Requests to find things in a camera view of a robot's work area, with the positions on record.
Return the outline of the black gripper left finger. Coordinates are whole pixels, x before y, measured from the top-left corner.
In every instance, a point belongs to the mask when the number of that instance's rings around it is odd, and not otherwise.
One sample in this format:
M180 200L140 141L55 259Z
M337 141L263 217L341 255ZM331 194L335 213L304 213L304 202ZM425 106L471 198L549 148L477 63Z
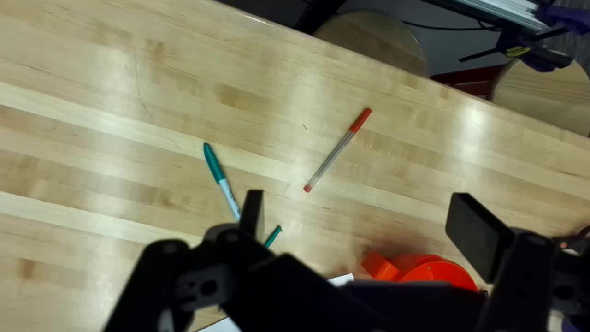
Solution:
M261 239L263 229L263 193L248 191L243 202L239 229L252 237L254 241Z

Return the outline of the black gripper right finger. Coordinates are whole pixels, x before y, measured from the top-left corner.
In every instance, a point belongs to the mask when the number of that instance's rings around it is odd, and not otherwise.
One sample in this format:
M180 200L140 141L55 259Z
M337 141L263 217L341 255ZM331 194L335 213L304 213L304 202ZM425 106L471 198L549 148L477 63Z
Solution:
M464 193L449 198L444 231L475 274L492 285L514 233Z

